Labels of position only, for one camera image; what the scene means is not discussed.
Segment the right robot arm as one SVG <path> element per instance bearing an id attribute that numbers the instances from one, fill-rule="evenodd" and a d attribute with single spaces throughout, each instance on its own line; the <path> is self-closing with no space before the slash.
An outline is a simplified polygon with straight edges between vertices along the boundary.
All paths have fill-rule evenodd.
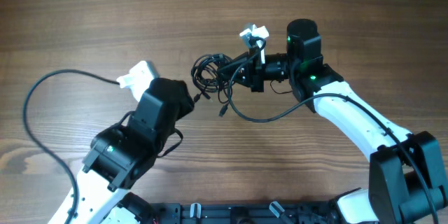
<path id="1" fill-rule="evenodd" d="M 414 134 L 378 113 L 323 61 L 321 37 L 313 20 L 288 24 L 286 52 L 268 55 L 268 31 L 250 26 L 241 34 L 248 51 L 218 56 L 225 89 L 238 83 L 262 92 L 266 81 L 288 81 L 300 106 L 329 120 L 364 154 L 369 186 L 339 196 L 333 223 L 413 223 L 447 207 L 447 175 L 437 139 Z"/>

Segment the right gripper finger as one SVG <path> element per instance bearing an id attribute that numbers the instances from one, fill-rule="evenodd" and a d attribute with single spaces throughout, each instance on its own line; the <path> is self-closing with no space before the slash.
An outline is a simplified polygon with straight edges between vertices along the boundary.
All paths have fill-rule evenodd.
<path id="1" fill-rule="evenodd" d="M 224 63 L 223 66 L 218 68 L 219 74 L 233 74 L 237 68 L 243 64 L 249 58 L 249 53 L 244 52 L 240 56 L 231 59 L 229 62 Z"/>
<path id="2" fill-rule="evenodd" d="M 218 71 L 219 78 L 224 82 L 235 82 L 240 85 L 246 85 L 246 74 L 238 71 L 235 73 L 234 71 Z"/>

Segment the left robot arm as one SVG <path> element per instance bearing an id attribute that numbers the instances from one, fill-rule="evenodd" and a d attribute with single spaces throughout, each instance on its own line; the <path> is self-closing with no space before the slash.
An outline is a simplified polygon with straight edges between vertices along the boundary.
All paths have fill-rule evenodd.
<path id="1" fill-rule="evenodd" d="M 152 223 L 157 214 L 131 187 L 158 158 L 170 153 L 167 139 L 177 120 L 194 109 L 182 80 L 151 81 L 134 111 L 98 133 L 51 223 Z"/>

